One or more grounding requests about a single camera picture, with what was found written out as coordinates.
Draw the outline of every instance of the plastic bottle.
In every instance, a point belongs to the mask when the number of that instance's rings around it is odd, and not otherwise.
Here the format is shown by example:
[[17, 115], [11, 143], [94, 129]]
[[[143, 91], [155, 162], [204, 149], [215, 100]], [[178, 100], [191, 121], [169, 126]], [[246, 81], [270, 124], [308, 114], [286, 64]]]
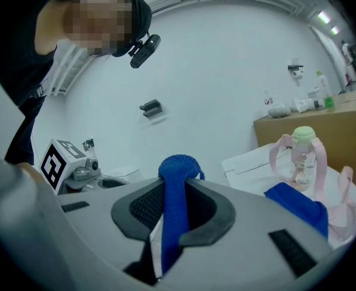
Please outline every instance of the plastic bottle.
[[299, 192], [307, 190], [315, 180], [317, 157], [311, 141], [316, 137], [314, 130], [308, 126], [298, 127], [292, 134], [294, 146], [291, 152], [290, 181]]
[[271, 106], [274, 103], [274, 99], [272, 98], [272, 95], [267, 90], [264, 92], [264, 103], [269, 106]]
[[317, 75], [320, 91], [322, 92], [322, 97], [324, 99], [324, 107], [327, 109], [327, 112], [333, 112], [335, 110], [334, 100], [330, 92], [329, 81], [327, 80], [327, 77], [322, 74], [322, 71], [317, 71]]

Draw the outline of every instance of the pink bag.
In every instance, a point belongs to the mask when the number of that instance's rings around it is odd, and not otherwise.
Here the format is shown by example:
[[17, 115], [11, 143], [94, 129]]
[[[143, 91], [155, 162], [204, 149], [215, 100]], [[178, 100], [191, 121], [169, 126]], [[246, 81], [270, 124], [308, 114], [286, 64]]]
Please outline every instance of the pink bag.
[[[290, 178], [283, 176], [277, 169], [276, 158], [281, 146], [294, 148], [292, 136], [283, 135], [269, 151], [269, 163], [274, 174], [293, 186]], [[327, 174], [327, 155], [322, 142], [315, 138], [311, 141], [311, 150], [317, 157], [317, 175], [315, 178], [315, 200], [321, 202], [329, 214], [329, 233], [341, 241], [349, 239], [356, 232], [356, 203], [349, 196], [353, 170], [345, 166], [338, 178], [338, 188], [342, 196], [341, 204], [330, 206], [324, 195], [324, 181]]]

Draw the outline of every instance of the blue towel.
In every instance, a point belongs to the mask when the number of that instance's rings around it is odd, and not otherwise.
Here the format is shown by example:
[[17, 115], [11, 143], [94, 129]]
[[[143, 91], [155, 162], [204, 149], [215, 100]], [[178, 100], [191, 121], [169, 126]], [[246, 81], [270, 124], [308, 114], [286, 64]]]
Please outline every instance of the blue towel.
[[161, 237], [161, 270], [165, 274], [179, 258], [179, 238], [190, 230], [187, 214], [186, 178], [200, 178], [204, 174], [197, 161], [187, 155], [173, 155], [159, 167], [159, 177], [164, 179], [163, 234]]
[[322, 203], [312, 201], [286, 183], [279, 183], [264, 194], [315, 227], [326, 239], [329, 237], [329, 216]]

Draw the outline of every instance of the small camera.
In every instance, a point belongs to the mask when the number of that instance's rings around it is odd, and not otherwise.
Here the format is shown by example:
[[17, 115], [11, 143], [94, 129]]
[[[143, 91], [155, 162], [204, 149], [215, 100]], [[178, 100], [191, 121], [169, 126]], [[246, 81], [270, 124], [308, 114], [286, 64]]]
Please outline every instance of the small camera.
[[95, 158], [88, 158], [86, 160], [85, 167], [77, 167], [73, 171], [73, 179], [76, 181], [81, 181], [98, 176], [100, 173], [101, 169], [98, 168], [98, 160]]
[[128, 53], [132, 57], [130, 61], [132, 68], [140, 67], [156, 51], [160, 41], [159, 35], [152, 35], [144, 44], [142, 41], [135, 44], [135, 47]]

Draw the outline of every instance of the ceiling light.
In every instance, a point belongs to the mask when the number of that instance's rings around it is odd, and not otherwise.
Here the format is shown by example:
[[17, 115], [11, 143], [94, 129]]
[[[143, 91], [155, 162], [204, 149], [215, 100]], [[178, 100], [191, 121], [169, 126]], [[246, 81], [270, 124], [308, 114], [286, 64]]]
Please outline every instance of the ceiling light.
[[333, 29], [331, 30], [331, 32], [336, 35], [336, 34], [337, 34], [338, 32], [340, 32], [340, 31], [338, 30], [338, 28], [333, 27]]
[[318, 17], [325, 23], [327, 24], [331, 19], [326, 15], [325, 12], [321, 12], [318, 14]]

